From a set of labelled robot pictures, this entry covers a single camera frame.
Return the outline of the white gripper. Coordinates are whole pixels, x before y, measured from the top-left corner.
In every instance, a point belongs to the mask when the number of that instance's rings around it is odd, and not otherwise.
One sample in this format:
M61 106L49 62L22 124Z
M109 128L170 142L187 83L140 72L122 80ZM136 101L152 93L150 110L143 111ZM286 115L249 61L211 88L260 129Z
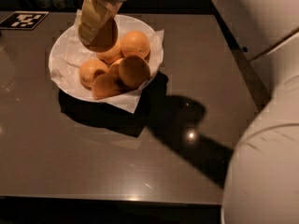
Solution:
M121 2L127 0L84 0L78 23L78 37L86 46L93 46L98 37L112 30L111 21Z

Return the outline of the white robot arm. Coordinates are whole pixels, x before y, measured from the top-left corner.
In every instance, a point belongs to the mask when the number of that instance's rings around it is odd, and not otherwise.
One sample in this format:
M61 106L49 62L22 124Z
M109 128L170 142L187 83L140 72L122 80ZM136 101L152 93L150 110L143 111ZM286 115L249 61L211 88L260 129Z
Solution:
M221 173L221 224L299 224L299 0L210 0L269 98L231 157L193 155Z

